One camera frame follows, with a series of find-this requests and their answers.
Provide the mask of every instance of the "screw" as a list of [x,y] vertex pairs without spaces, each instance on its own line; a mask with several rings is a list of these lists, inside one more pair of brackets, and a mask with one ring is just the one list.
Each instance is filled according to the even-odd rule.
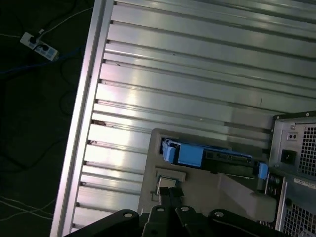
[[125,213],[124,214],[124,217],[126,217],[126,218],[129,218],[129,217],[132,217],[133,216],[133,214],[131,214],[131,213]]
[[188,211],[189,210],[189,208],[187,207],[187,206],[183,206],[182,208],[181,208],[181,211]]
[[217,212],[214,213],[214,215],[217,216],[217,217],[223,217],[224,213],[220,212],[220,211],[217,211]]

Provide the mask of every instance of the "power cord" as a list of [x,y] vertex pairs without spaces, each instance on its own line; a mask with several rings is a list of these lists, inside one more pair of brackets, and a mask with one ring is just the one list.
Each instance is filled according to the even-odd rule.
[[0,203],[4,204],[4,205],[6,205],[6,206],[13,207],[13,208],[18,209],[18,210],[22,210],[22,212],[19,212],[19,213],[16,213],[16,214],[11,215],[11,216],[9,216],[9,217],[0,219],[0,221],[9,220],[9,219],[11,219],[11,218],[14,217],[14,216],[21,215],[21,214],[24,214],[24,213],[29,213],[29,214],[38,216],[38,217],[43,218],[43,219],[52,220],[52,218],[50,218],[50,217],[41,216],[41,215],[36,214],[36,213],[34,213],[34,212],[40,211],[40,210],[43,210],[43,209],[47,208],[49,205],[51,205],[51,204],[52,204],[53,202],[55,202],[55,201],[56,201],[56,199],[54,199],[53,201],[49,202],[47,205],[45,205],[45,206],[42,207],[42,208],[38,208],[38,209],[35,209],[35,210],[32,210],[32,211],[28,211],[28,210],[25,210],[25,209],[23,209],[23,208],[20,208],[20,207],[11,205],[11,204],[9,204],[9,203],[6,203],[5,201],[1,201],[1,200],[0,200]]
[[76,6],[77,6],[77,2],[78,2],[78,0],[74,0],[72,7],[71,7],[68,11],[66,11],[66,12],[64,12],[64,13],[62,13],[62,14],[56,16],[56,17],[54,17],[54,18],[51,19],[49,22],[47,22],[47,23],[41,28],[40,33],[38,33],[37,35],[35,35],[34,37],[32,37],[32,38],[30,39],[31,43],[36,43],[37,40],[40,39],[40,38],[43,36],[43,34],[46,34],[46,30],[47,30],[47,28],[51,25],[51,23],[53,23],[54,21],[58,20],[59,18],[64,18],[64,17],[67,16],[68,14],[72,13],[73,10],[74,10],[74,9],[76,8]]
[[20,170],[0,170],[0,172],[2,173],[21,173],[23,171],[27,171],[29,169],[32,169],[34,168],[39,162],[41,162],[46,154],[54,147],[56,146],[57,144],[63,142],[63,141],[66,141],[67,139],[66,138],[62,138],[62,139],[59,139],[55,142],[53,142],[49,147],[47,147],[45,149],[45,151],[39,156],[39,158],[37,160],[35,160],[30,166],[27,166],[26,168],[23,168],[23,169],[20,169]]
[[3,196],[0,196],[0,198],[4,199],[4,200],[7,200],[7,201],[12,201],[12,202],[16,202],[18,204],[21,204],[21,205],[24,205],[24,206],[27,206],[31,209],[35,209],[36,211],[39,211],[39,212],[42,212],[44,214],[47,214],[47,215],[53,215],[52,213],[49,213],[49,212],[46,212],[46,211],[43,211],[42,208],[41,209],[38,209],[36,207],[33,207],[33,206],[30,206],[30,205],[27,205],[21,201],[18,201],[18,200],[14,200],[14,199],[10,199],[10,198],[7,198],[7,197],[3,197]]
[[45,62],[45,63],[39,63],[39,64],[33,64],[33,65],[27,65],[27,66],[21,66],[21,67],[15,67],[15,68],[12,68],[12,69],[9,69],[7,71],[2,71],[0,72],[0,75],[1,74],[8,74],[8,73],[12,73],[12,72],[16,72],[16,71],[22,71],[22,70],[26,70],[26,69],[30,69],[30,68],[37,68],[37,67],[42,67],[42,66],[46,66],[46,65],[49,65],[49,64],[52,64],[52,63],[55,63],[57,61],[61,61],[61,60],[64,60],[66,58],[69,58],[69,57],[72,57],[74,55],[76,55],[79,50],[81,49],[82,46],[76,48],[74,51],[68,53],[68,54],[65,54],[64,56],[62,57],[59,57],[57,60],[55,61],[51,61],[51,62]]
[[59,27],[60,25],[62,25],[62,24],[65,23],[66,21],[68,21],[69,19],[73,18],[74,16],[77,16],[77,15],[79,15],[79,14],[81,14],[81,13],[84,13],[84,12],[86,12],[86,11],[89,11],[89,10],[91,10],[92,8],[93,8],[93,7],[89,7],[89,8],[87,8],[87,9],[85,9],[85,10],[82,10],[82,11],[80,11],[80,12],[75,13],[74,15],[71,15],[70,17],[66,18],[66,19],[63,20],[62,22],[58,23],[58,24],[57,24],[56,26],[54,26],[53,28],[51,28],[51,29],[45,31],[44,33],[42,33],[42,34],[40,35],[39,39],[41,39],[44,35],[46,35],[47,33],[51,32],[52,30],[55,30],[57,27]]

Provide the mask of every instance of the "power strip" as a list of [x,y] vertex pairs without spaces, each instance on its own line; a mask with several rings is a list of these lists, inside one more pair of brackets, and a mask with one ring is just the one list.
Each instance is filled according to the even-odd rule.
[[48,50],[44,51],[42,47],[37,47],[34,51],[41,56],[47,58],[49,61],[54,61],[58,59],[59,52],[56,49],[40,40],[37,40],[37,43],[35,44],[31,43],[31,37],[33,37],[31,34],[25,32],[24,35],[21,37],[20,42],[32,50],[34,50],[37,45],[44,44],[48,47]]

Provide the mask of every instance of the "mesh vent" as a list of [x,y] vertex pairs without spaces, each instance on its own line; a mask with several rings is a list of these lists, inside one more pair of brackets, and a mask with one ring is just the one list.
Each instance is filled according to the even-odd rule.
[[293,237],[315,237],[316,216],[293,204],[286,210],[283,232]]
[[301,158],[298,171],[316,176],[316,127],[308,127],[304,131]]

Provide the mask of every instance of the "black plastic part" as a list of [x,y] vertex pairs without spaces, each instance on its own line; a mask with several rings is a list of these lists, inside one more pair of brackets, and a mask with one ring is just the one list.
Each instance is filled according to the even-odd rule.
[[132,210],[121,210],[106,218],[96,221],[67,236],[69,237],[104,237],[117,236],[119,232],[136,230],[139,225],[139,215]]
[[285,203],[286,207],[291,207],[292,204],[293,204],[293,201],[292,201],[290,198],[287,197],[287,198],[284,200],[284,203]]
[[159,188],[159,204],[176,208],[182,205],[181,197],[183,195],[182,189],[180,188],[161,187]]
[[155,206],[140,217],[132,210],[121,210],[77,230],[69,237],[283,237],[256,222],[226,210],[217,209],[203,216],[190,206]]
[[231,233],[243,237],[284,236],[284,234],[279,231],[269,229],[257,222],[253,222],[247,218],[222,209],[213,210],[209,213],[208,218],[210,225],[214,227],[212,229],[216,236],[229,236]]
[[281,162],[286,164],[294,164],[297,156],[296,151],[282,150]]

